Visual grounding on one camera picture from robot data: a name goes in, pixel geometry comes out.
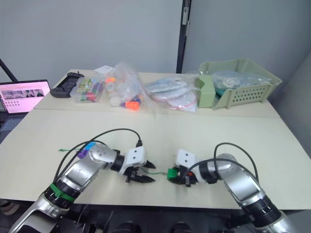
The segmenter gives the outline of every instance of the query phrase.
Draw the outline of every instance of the floor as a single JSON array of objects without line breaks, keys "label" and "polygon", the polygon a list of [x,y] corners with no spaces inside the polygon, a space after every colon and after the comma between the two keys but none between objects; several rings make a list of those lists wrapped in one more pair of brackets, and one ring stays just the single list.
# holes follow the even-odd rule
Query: floor
[{"label": "floor", "polygon": [[[7,217],[0,214],[0,233],[7,233],[9,228],[16,219],[23,213],[21,208],[13,216]],[[91,219],[91,222],[97,222],[104,226],[107,219],[111,215],[111,210],[90,210],[86,208],[83,216]],[[106,233],[111,233],[113,229],[118,227],[121,223],[126,221],[133,221],[138,223],[143,233],[166,233],[170,232],[172,225],[178,221],[187,223],[193,233],[218,233],[225,231],[225,222],[228,215],[213,213],[210,210],[203,211],[155,211],[155,210],[114,210],[109,224],[106,227]],[[311,229],[311,210],[306,210],[289,215],[289,218],[296,226],[298,232],[309,232]],[[76,227],[77,223],[72,220],[62,219],[59,221],[61,233],[82,233],[82,226]],[[254,233],[251,225],[232,229],[235,233]]]}]

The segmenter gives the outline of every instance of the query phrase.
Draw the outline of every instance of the green plastic basket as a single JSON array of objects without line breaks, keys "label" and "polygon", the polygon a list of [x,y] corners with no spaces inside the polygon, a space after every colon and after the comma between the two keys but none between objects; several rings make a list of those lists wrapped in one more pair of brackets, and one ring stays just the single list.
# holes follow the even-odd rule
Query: green plastic basket
[{"label": "green plastic basket", "polygon": [[201,94],[199,107],[207,106],[210,103],[210,98],[207,98],[210,93],[204,93],[204,76],[211,75],[220,70],[233,70],[239,73],[254,73],[271,79],[270,84],[255,85],[242,87],[239,89],[228,89],[224,92],[219,100],[216,100],[213,104],[216,108],[230,108],[234,105],[252,103],[252,102],[264,102],[267,100],[273,90],[279,85],[282,80],[273,75],[257,63],[249,59],[236,59],[222,62],[204,62],[199,67],[199,80],[201,80]]}]

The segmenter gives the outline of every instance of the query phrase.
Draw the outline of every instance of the laptop screen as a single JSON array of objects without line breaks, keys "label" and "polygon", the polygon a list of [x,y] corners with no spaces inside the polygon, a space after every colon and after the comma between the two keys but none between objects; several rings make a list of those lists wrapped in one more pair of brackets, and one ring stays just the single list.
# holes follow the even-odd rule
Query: laptop screen
[{"label": "laptop screen", "polygon": [[30,112],[49,92],[47,80],[0,83],[0,99],[8,113]]}]

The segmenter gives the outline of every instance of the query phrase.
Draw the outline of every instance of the green clip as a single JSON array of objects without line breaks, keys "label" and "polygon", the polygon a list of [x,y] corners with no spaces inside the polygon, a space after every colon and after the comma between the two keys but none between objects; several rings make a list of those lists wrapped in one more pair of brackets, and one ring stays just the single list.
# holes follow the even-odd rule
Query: green clip
[{"label": "green clip", "polygon": [[53,192],[57,198],[63,198],[63,199],[66,199],[70,202],[74,202],[74,200],[76,200],[76,198],[73,198],[73,197],[67,195],[66,193],[64,193],[62,190],[59,190],[56,187],[56,185],[54,185],[53,183],[51,183],[50,188],[53,190]]},{"label": "green clip", "polygon": [[171,180],[177,176],[178,176],[177,170],[173,168],[169,168],[169,170],[167,171],[167,179]]}]

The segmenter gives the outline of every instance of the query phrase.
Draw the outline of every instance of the gray wall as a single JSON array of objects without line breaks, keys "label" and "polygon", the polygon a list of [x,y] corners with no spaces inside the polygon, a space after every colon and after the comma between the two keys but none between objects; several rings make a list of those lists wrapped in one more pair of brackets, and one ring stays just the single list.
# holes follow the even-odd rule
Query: gray wall
[{"label": "gray wall", "polygon": [[[1,58],[19,80],[127,61],[175,72],[181,0],[0,0]],[[8,78],[0,73],[0,82]]]},{"label": "gray wall", "polygon": [[275,101],[276,110],[311,157],[310,90],[311,51]]},{"label": "gray wall", "polygon": [[249,58],[284,84],[311,49],[310,0],[194,0],[183,72]]}]

